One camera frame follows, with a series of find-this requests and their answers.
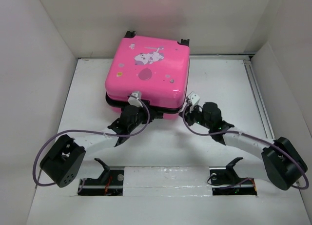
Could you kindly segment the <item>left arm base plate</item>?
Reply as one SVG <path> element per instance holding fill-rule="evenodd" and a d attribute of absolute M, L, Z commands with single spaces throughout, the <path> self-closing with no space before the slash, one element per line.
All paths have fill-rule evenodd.
<path fill-rule="evenodd" d="M 94 158 L 85 161 L 77 178 L 79 196 L 122 196 L 125 167 L 109 166 L 103 160 Z"/>

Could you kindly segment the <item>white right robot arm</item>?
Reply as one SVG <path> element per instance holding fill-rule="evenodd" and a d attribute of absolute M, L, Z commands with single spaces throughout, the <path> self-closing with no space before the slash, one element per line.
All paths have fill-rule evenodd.
<path fill-rule="evenodd" d="M 310 186 L 306 175 L 307 165 L 296 151 L 290 140 L 280 137 L 276 140 L 261 139 L 236 128 L 223 120 L 221 110 L 214 102 L 206 102 L 203 106 L 187 102 L 179 113 L 185 126 L 190 129 L 198 124 L 206 129 L 215 142 L 224 146 L 235 147 L 261 159 L 266 171 L 266 179 L 281 190 L 296 188 L 295 183 L 303 178 L 306 190 Z"/>

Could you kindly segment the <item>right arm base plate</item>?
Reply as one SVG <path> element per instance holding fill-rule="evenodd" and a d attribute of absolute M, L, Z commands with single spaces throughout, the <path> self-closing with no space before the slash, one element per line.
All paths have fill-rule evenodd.
<path fill-rule="evenodd" d="M 252 195 L 257 196 L 257 190 L 253 178 L 238 176 L 234 167 L 241 161 L 237 157 L 226 166 L 209 167 L 210 176 L 207 184 L 212 187 L 213 196 Z"/>

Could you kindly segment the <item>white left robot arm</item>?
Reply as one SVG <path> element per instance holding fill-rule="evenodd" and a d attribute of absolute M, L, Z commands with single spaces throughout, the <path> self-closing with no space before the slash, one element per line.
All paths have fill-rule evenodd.
<path fill-rule="evenodd" d="M 69 185 L 76 177 L 91 178 L 97 184 L 107 182 L 109 173 L 105 163 L 95 158 L 100 167 L 89 170 L 84 158 L 106 148 L 122 145 L 130 137 L 142 133 L 155 119 L 150 106 L 127 105 L 117 118 L 103 131 L 69 129 L 50 137 L 39 149 L 32 168 L 37 186 Z"/>

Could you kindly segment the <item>pink suitcase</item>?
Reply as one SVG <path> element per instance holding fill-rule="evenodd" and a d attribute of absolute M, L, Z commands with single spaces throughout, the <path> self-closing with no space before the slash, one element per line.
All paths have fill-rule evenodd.
<path fill-rule="evenodd" d="M 141 100 L 160 117 L 176 119 L 187 93 L 189 46 L 189 39 L 167 40 L 127 31 L 106 77 L 106 102 L 120 110 L 139 91 Z"/>

